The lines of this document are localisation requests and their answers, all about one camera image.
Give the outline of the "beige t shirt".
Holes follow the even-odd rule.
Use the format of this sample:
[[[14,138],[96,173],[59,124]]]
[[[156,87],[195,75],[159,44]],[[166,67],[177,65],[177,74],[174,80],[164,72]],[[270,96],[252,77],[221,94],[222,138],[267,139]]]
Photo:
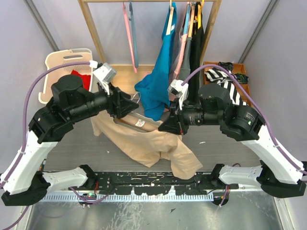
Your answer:
[[[95,136],[104,134],[128,157],[152,167],[160,159],[170,161],[173,175],[190,179],[202,163],[182,141],[182,136],[162,132],[162,121],[153,121],[132,112],[121,119],[112,118],[106,111],[91,118]]]

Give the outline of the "grey garment on hanger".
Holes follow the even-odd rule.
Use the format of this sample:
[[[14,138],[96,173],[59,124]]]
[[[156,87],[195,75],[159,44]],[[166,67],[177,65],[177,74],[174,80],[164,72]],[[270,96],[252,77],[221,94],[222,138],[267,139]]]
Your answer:
[[[190,50],[191,50],[192,37],[188,37],[186,41],[184,57],[179,72],[179,79],[185,81],[190,74]]]

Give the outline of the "black garment on hanger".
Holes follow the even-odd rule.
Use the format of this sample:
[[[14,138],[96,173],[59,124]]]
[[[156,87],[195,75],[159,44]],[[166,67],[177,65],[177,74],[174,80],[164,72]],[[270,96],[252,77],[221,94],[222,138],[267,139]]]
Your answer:
[[[204,44],[204,30],[202,24],[202,7],[201,3],[195,4],[194,21],[191,32],[191,45],[190,45],[190,72],[200,67],[200,58]],[[189,95],[188,100],[193,103],[199,103],[198,90],[200,88],[200,73],[196,73],[189,80]]]

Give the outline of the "pink plastic hanger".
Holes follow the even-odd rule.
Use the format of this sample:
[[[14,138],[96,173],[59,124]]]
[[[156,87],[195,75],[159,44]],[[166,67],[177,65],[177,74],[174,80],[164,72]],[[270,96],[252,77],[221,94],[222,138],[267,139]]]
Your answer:
[[[126,28],[127,38],[128,38],[128,44],[129,44],[129,49],[130,49],[130,55],[131,55],[131,60],[132,60],[132,66],[133,66],[134,72],[137,73],[137,68],[135,68],[134,66],[133,41],[132,41],[130,16],[128,16],[127,14],[126,5],[124,2],[122,3],[122,8],[123,8],[123,15],[124,15],[125,28]]]

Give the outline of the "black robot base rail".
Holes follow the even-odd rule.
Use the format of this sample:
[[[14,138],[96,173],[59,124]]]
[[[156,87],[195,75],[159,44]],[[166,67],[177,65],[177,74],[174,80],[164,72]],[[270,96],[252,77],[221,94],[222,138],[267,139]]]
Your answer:
[[[215,201],[238,189],[223,185],[213,176],[196,172],[190,179],[179,179],[172,172],[95,172],[90,184],[71,187],[83,192],[85,202],[111,201]]]

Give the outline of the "dark patterned cloth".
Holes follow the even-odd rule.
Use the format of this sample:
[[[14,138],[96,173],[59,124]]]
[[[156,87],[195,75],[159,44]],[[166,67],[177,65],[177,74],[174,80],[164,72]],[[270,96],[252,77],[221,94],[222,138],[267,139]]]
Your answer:
[[[249,82],[249,77],[243,73],[235,73],[234,76],[240,84],[248,84]]]

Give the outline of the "red cloth in basket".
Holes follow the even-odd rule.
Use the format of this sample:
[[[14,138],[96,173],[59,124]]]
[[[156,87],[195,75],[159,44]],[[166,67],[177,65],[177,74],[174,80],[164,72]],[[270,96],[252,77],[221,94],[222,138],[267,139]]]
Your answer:
[[[83,87],[87,90],[90,91],[90,85],[91,85],[91,75],[83,75],[80,74],[79,72],[72,70],[71,72],[72,75],[76,75],[81,78]]]

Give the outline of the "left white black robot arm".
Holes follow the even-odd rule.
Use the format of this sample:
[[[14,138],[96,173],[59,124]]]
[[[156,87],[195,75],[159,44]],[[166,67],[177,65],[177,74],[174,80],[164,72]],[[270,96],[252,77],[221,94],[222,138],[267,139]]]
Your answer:
[[[50,192],[69,187],[92,190],[96,174],[87,164],[63,172],[40,172],[39,166],[50,151],[73,130],[75,123],[98,115],[101,111],[113,118],[123,118],[139,105],[120,88],[111,86],[107,93],[102,88],[92,93],[83,87],[76,75],[65,75],[51,86],[53,96],[39,109],[28,126],[22,158],[8,179],[1,196],[6,206],[30,206]]]

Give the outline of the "blue t shirt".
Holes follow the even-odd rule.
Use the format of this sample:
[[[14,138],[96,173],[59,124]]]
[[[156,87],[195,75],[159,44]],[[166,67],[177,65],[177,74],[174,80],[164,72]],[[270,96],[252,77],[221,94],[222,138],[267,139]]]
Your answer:
[[[173,2],[174,14],[170,35],[166,35],[166,28],[169,18],[169,10],[162,33],[162,46],[156,60],[152,73],[145,76],[135,84],[134,89],[141,96],[141,103],[144,108],[144,115],[154,121],[161,119],[165,106],[170,105],[168,86],[169,72],[171,68],[174,38],[177,24],[177,6]]]

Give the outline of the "orange wooden compartment tray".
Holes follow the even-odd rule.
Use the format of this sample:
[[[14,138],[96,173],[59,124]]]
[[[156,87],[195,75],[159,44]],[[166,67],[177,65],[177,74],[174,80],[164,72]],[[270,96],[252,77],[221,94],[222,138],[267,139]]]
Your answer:
[[[233,75],[235,73],[243,73],[243,74],[247,75],[244,64],[238,64],[238,63],[232,63],[232,62],[204,62],[204,65],[208,65],[208,64],[218,65],[218,66],[226,69],[228,72],[232,73]],[[207,67],[204,70],[203,80],[204,80],[205,85],[211,83],[206,77],[206,71],[209,70],[209,69],[212,69],[212,68],[213,67]],[[249,84],[240,84],[240,85],[244,89],[244,91],[248,95],[250,95]],[[248,106],[252,107],[253,105],[252,105],[250,99],[243,93],[243,91],[236,84],[235,84],[235,86],[236,86],[236,89],[239,92],[241,98],[243,99],[243,101],[245,101],[248,104]]]

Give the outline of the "wooden clothes rack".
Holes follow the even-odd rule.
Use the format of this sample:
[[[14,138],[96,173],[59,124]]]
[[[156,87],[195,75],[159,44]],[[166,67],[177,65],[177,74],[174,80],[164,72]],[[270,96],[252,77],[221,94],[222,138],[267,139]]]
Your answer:
[[[90,8],[89,3],[109,3],[108,0],[80,0],[78,1],[79,6],[81,8],[81,11],[83,13],[85,22],[87,24],[88,30],[90,32],[90,35],[92,37],[92,41],[94,43],[94,46],[96,48],[96,51],[98,53],[98,56],[102,62],[106,62],[107,58],[105,56],[103,46],[101,44]],[[203,63],[203,58],[205,56],[205,52],[214,28],[214,24],[218,15],[218,11],[220,9],[221,1],[220,0],[213,0],[212,1],[212,7],[209,15],[209,19],[207,22],[207,26],[205,29],[205,42],[202,49],[201,57],[200,57],[200,64]],[[134,94],[134,85],[142,80],[145,77],[146,73],[149,73],[149,71],[153,70],[154,66],[152,64],[145,64],[141,65],[140,70],[138,72],[134,72],[132,65],[130,64],[114,64],[112,65],[117,70],[117,75],[114,77],[112,84],[115,86],[118,86],[122,90],[124,90],[126,93]]]

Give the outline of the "pink garment on hanger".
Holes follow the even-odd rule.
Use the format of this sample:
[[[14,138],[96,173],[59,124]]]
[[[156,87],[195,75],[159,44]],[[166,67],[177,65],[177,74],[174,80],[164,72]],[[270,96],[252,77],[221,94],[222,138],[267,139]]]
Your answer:
[[[176,52],[176,58],[169,72],[169,84],[172,82],[172,80],[178,79],[181,65],[183,63],[183,57],[184,57],[185,46],[189,30],[190,12],[191,12],[191,3],[187,2],[185,7],[184,19],[182,21],[178,35],[178,49]]]

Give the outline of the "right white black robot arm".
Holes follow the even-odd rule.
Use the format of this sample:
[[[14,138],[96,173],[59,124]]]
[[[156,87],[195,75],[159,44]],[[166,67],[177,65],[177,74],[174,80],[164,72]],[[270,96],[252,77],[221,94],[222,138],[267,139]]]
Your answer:
[[[236,167],[217,164],[210,174],[210,184],[217,189],[231,184],[245,184],[261,188],[277,198],[303,196],[307,184],[303,173],[287,160],[289,152],[281,154],[280,142],[273,142],[264,118],[252,107],[234,105],[229,91],[218,84],[203,85],[200,103],[186,99],[188,85],[174,80],[168,91],[176,96],[168,118],[159,131],[184,135],[189,126],[216,125],[222,134],[251,149],[260,159],[255,167]]]

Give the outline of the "grey plastic hanger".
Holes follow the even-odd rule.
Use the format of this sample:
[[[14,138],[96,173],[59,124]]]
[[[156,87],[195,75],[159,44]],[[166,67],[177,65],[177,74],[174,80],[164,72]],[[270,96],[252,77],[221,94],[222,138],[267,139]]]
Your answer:
[[[131,32],[132,32],[132,41],[133,41],[133,56],[134,56],[134,66],[135,68],[139,67],[139,52],[137,47],[137,36],[135,29],[135,20],[132,1],[129,1],[129,11],[130,11],[130,23],[131,23]]]

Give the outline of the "black white striped cloth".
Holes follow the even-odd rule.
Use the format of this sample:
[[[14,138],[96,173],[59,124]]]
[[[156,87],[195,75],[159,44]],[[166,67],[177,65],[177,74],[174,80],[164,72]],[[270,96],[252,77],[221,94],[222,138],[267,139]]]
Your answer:
[[[229,91],[230,98],[232,103],[235,105],[248,105],[243,99],[241,98],[239,92],[236,89],[233,80],[225,74],[223,71],[212,68],[206,71],[206,77],[211,83],[216,83],[222,88],[225,88]]]

